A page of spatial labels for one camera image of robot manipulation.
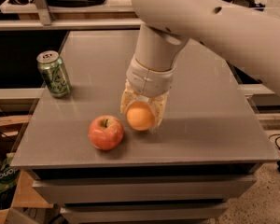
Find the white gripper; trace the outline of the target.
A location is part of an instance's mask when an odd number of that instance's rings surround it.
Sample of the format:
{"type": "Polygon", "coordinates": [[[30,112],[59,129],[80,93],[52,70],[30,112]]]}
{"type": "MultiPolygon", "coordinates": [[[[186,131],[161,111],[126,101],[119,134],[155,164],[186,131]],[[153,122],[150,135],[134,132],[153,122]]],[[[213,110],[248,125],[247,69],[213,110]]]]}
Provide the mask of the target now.
{"type": "Polygon", "coordinates": [[[133,57],[126,73],[128,81],[125,82],[125,89],[121,95],[120,113],[125,115],[128,107],[144,95],[150,98],[148,103],[155,118],[153,127],[158,128],[163,120],[174,71],[153,71],[145,68],[133,57]]]}

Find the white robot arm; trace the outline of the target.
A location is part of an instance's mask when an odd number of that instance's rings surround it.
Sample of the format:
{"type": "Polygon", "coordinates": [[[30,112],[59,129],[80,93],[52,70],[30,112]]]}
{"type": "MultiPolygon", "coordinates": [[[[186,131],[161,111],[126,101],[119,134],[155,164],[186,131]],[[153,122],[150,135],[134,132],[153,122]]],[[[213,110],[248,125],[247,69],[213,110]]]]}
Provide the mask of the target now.
{"type": "Polygon", "coordinates": [[[191,39],[259,78],[280,96],[280,17],[222,0],[132,0],[142,21],[120,112],[140,97],[158,127],[175,60],[191,39]]]}

